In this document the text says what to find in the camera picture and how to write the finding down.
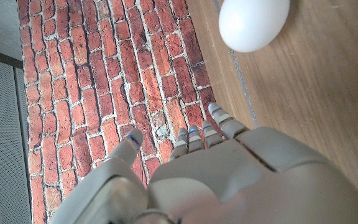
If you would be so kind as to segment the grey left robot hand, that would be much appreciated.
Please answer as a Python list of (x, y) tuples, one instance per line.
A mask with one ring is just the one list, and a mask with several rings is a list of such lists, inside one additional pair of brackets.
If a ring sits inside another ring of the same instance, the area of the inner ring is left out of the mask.
[(133, 129), (69, 194), (54, 223), (358, 223), (358, 190), (324, 156), (272, 128), (248, 129), (216, 103), (181, 129), (144, 185)]

